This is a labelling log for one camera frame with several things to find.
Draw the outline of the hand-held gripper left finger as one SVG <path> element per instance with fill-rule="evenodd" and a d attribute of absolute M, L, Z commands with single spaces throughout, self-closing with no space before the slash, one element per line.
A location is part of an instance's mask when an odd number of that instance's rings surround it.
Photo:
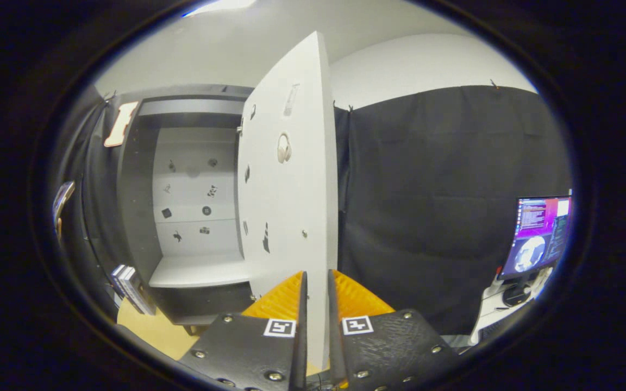
<path fill-rule="evenodd" d="M 181 357 L 221 388 L 302 390 L 308 275 L 301 270 L 240 314 L 221 313 Z"/>

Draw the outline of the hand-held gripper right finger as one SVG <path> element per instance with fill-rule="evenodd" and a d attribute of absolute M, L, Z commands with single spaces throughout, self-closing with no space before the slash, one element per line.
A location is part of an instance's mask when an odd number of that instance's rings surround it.
<path fill-rule="evenodd" d="M 419 312 L 395 310 L 338 270 L 328 272 L 330 376 L 340 390 L 418 390 L 458 363 Z"/>

